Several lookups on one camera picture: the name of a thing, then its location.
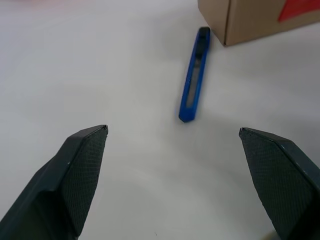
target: blue utility knife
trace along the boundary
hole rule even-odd
[[[179,111],[179,119],[184,123],[190,122],[196,117],[210,44],[210,32],[209,27],[201,27],[196,35]]]

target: white table surface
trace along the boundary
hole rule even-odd
[[[273,226],[240,127],[320,164],[320,24],[207,59],[196,120],[177,117],[195,0],[0,2],[0,218],[80,129],[108,124],[82,240],[260,240]]]

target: red label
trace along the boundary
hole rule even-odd
[[[279,22],[316,10],[320,10],[320,0],[286,0]]]

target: cardboard box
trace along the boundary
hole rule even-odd
[[[320,22],[320,0],[198,0],[198,7],[224,45]]]

